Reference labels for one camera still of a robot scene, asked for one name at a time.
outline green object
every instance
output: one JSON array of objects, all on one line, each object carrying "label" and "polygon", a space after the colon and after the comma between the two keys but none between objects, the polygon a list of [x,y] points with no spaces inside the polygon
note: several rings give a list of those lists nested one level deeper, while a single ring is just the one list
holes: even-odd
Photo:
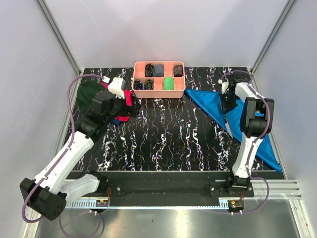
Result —
[{"label": "green object", "polygon": [[91,105],[96,93],[104,91],[106,88],[100,83],[86,81],[79,85],[77,90],[77,103],[81,111],[86,111]]},{"label": "green object", "polygon": [[164,90],[174,90],[174,79],[166,77],[163,82]]}]

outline white wall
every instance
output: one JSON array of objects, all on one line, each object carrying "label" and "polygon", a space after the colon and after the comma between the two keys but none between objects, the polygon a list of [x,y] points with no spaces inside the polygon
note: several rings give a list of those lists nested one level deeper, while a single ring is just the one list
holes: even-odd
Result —
[{"label": "white wall", "polygon": [[275,100],[273,130],[317,234],[317,1],[297,1],[256,72]]},{"label": "white wall", "polygon": [[287,0],[46,0],[80,67],[251,67]]},{"label": "white wall", "polygon": [[75,76],[36,1],[0,1],[0,237],[21,237],[19,184],[52,159]]}]

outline marble tabletop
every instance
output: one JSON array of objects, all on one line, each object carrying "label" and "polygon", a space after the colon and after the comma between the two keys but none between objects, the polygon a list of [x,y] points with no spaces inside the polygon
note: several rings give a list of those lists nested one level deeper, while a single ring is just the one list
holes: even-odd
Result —
[{"label": "marble tabletop", "polygon": [[[246,68],[185,68],[186,87],[219,92],[218,80],[229,70]],[[84,74],[122,77],[131,89],[133,68],[86,68]],[[96,78],[84,78],[82,81]],[[240,143],[231,139],[186,95],[181,99],[140,99],[136,119],[108,131],[74,167],[76,171],[226,171],[232,168]],[[75,122],[82,117],[77,103]],[[272,170],[256,158],[253,170]]]}]

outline pink box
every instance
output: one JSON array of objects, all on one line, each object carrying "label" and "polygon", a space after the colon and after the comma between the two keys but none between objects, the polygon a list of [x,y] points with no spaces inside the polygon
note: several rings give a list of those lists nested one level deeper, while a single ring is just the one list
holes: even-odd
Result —
[{"label": "pink box", "polygon": [[[161,63],[164,65],[164,77],[145,77],[145,65],[148,63],[152,63],[155,65]],[[174,66],[182,65],[183,66],[183,76],[182,77],[174,77]],[[174,90],[163,90],[163,81],[166,77],[174,78]],[[144,83],[145,80],[151,79],[154,81],[154,89],[153,90],[134,90],[132,89],[137,96],[137,98],[181,98],[183,97],[185,90],[185,66],[183,62],[165,62],[165,61],[139,61],[134,65],[134,74],[133,74],[133,82],[139,79],[141,83]]]}]

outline dark blue cloth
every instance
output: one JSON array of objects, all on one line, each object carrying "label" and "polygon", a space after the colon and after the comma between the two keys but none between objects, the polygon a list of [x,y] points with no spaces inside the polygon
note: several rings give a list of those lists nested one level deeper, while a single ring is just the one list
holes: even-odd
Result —
[{"label": "dark blue cloth", "polygon": [[[186,89],[185,93],[209,116],[211,116],[222,128],[226,131],[225,121],[221,110],[220,95],[216,92],[199,91]],[[229,123],[232,136],[241,142],[242,132],[240,130],[240,118],[243,109],[241,99],[237,100],[238,106],[226,114],[226,119]],[[282,172],[281,166],[276,161],[272,149],[269,136],[266,135],[257,150],[257,156],[271,166],[274,170]]]}]

